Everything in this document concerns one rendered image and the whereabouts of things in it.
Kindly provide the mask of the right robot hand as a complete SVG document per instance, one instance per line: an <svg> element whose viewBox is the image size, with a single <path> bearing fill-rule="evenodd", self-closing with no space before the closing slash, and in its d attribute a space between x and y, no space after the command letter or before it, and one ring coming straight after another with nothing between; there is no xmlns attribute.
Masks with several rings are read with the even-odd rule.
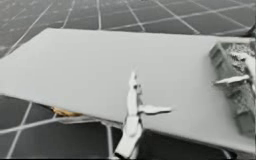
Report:
<svg viewBox="0 0 256 160"><path fill-rule="evenodd" d="M213 84L214 85L224 85L224 84L230 85L234 83L243 83L243 82L251 81L251 79L252 77L246 74L242 76L233 76L233 77L217 80L217 81L214 81Z"/></svg>

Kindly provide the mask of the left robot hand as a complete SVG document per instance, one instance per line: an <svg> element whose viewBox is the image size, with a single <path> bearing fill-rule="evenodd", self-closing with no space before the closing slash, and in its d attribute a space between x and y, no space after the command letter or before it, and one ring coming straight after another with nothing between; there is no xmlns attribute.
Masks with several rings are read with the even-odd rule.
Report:
<svg viewBox="0 0 256 160"><path fill-rule="evenodd" d="M138 116L139 114L154 115L173 111L173 108L168 106L144 104L141 95L141 84L137 81L137 74L132 72L129 78L129 91L127 95L127 112L129 116Z"/></svg>

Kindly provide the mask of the grey cart with brown box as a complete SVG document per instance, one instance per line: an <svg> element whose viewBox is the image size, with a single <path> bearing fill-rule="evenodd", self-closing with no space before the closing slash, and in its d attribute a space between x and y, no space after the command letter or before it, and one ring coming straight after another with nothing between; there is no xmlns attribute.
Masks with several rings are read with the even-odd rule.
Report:
<svg viewBox="0 0 256 160"><path fill-rule="evenodd" d="M236 130L227 102L211 86L214 36L45 29L0 59L0 95L121 123L132 72L143 101L177 106L145 117L148 130L253 152Z"/></svg>

